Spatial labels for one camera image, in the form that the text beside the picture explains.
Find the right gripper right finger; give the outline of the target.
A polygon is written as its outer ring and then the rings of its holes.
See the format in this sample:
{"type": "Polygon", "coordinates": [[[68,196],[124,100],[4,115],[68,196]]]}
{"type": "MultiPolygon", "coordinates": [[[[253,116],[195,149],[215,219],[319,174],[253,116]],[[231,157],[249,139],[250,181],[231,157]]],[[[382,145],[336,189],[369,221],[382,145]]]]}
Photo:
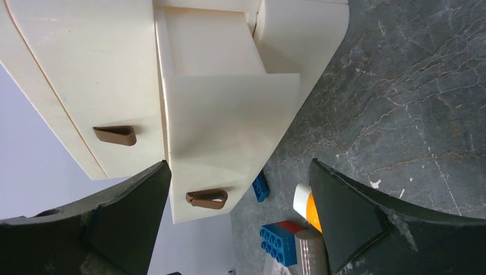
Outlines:
{"type": "Polygon", "coordinates": [[[405,202],[318,159],[308,173],[332,274],[485,273],[485,220],[405,202]]]}

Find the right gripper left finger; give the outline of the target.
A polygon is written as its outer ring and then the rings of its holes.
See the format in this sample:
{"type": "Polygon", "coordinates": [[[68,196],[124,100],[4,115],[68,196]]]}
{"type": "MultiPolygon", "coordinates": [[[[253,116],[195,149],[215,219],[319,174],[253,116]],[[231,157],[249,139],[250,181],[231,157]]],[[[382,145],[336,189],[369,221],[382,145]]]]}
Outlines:
{"type": "Polygon", "coordinates": [[[67,205],[1,220],[1,273],[147,274],[170,182],[162,161],[67,205]]]}

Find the white three-drawer organizer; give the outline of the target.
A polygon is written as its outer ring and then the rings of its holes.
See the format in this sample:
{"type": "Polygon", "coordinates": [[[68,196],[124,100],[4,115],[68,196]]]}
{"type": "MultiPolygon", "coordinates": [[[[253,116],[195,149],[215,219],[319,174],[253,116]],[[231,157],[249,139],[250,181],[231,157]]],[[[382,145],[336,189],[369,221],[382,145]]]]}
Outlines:
{"type": "Polygon", "coordinates": [[[167,161],[181,223],[235,207],[349,20],[347,1],[2,1],[1,64],[90,178],[167,161]]]}

